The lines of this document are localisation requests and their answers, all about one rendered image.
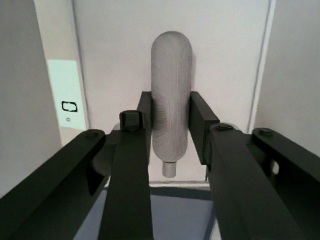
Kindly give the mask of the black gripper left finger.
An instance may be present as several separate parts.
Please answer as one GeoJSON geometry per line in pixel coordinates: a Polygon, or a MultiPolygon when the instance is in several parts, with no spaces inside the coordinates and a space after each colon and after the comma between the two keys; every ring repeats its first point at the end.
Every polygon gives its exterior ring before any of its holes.
{"type": "Polygon", "coordinates": [[[119,120],[79,133],[0,198],[0,240],[73,240],[109,177],[97,240],[154,240],[151,91],[119,120]]]}

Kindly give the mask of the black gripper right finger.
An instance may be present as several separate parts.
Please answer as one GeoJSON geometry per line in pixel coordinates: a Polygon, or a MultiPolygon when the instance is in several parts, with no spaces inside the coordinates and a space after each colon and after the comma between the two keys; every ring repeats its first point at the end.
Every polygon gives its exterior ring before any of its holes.
{"type": "Polygon", "coordinates": [[[221,240],[320,240],[319,156],[269,128],[245,134],[221,122],[198,91],[190,91],[189,131],[221,240]]]}

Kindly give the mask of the grey co2 cylinder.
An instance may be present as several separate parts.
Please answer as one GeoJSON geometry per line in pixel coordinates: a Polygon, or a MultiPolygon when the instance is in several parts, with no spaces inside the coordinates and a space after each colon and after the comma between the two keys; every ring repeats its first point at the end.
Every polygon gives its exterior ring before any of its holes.
{"type": "Polygon", "coordinates": [[[162,175],[176,176],[188,147],[192,45],[179,31],[165,31],[151,47],[152,148],[162,175]]]}

